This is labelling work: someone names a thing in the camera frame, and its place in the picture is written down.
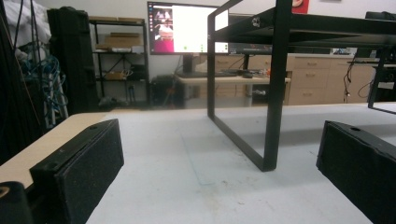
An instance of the white wall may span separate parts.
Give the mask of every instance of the white wall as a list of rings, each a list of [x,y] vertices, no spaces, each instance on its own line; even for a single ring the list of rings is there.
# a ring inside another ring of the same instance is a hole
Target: white wall
[[[36,0],[44,7],[63,6],[85,10],[91,16],[135,17],[147,19],[146,0]],[[153,0],[200,5],[220,6],[226,0]],[[274,7],[276,0],[245,0],[231,9],[232,13],[255,14]],[[366,11],[396,13],[395,0],[310,0],[308,13],[364,18]],[[171,74],[177,66],[178,56],[149,55],[150,76]]]

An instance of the black metal frame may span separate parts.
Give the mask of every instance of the black metal frame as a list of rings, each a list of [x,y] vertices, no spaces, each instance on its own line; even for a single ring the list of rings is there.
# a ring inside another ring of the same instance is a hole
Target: black metal frame
[[[370,89],[368,106],[369,106],[369,108],[374,109],[374,110],[379,110],[382,112],[387,112],[387,113],[396,115],[396,111],[391,111],[391,110],[387,110],[387,109],[374,107],[374,103],[375,103],[375,100],[376,100],[376,97],[378,94],[378,84],[381,81],[382,71],[384,70],[384,67],[385,67],[385,59],[389,54],[390,54],[389,48],[383,48],[381,50],[381,55],[380,55],[380,60],[379,60],[380,63],[378,64],[378,66],[375,67],[376,76],[373,80],[373,84]]]
[[[263,172],[276,168],[289,46],[382,48],[396,45],[396,22],[291,13],[292,0],[215,31],[215,18],[240,3],[231,0],[208,16],[207,115]],[[215,113],[215,42],[273,45],[263,157]]]

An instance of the table surface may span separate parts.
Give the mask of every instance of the table surface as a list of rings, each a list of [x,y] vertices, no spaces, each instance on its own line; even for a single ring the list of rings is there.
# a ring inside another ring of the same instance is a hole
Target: table surface
[[[206,84],[206,77],[178,77],[175,76],[177,80],[179,80],[183,84]],[[244,78],[244,77],[215,77],[216,84],[269,84],[269,77],[253,77],[253,78]],[[285,82],[290,82],[290,78],[286,77]]]
[[[266,107],[217,114],[262,154]],[[26,169],[100,119],[120,121],[125,164],[88,223],[371,223],[316,167],[323,124],[396,144],[394,115],[367,105],[284,106],[278,166],[262,173],[205,109],[80,114],[1,166],[0,182],[30,185]]]

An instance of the monitor screen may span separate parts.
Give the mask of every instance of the monitor screen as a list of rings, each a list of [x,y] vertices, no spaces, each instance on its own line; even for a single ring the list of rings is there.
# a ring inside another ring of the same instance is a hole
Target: monitor screen
[[[148,2],[150,54],[207,52],[207,16],[217,7]],[[228,11],[216,17],[216,30],[228,25]],[[228,53],[228,43],[216,43],[217,53]]]

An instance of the cardboard box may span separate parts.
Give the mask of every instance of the cardboard box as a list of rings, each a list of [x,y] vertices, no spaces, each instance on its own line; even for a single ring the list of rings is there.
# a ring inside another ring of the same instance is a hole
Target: cardboard box
[[[145,22],[145,20],[141,18],[129,18],[129,17],[119,17],[119,21],[130,21],[140,24]]]
[[[110,33],[110,36],[117,37],[139,37],[138,33]]]
[[[90,21],[117,21],[117,17],[98,17],[98,16],[89,16]]]
[[[143,45],[136,45],[136,46],[132,46],[132,53],[144,53],[145,49],[143,47]]]
[[[107,80],[124,80],[126,78],[123,72],[109,72],[106,74]]]
[[[139,37],[106,36],[105,44],[111,48],[130,49],[132,46],[141,45],[141,41]]]
[[[110,50],[111,46],[108,44],[97,44],[95,45],[95,49]]]

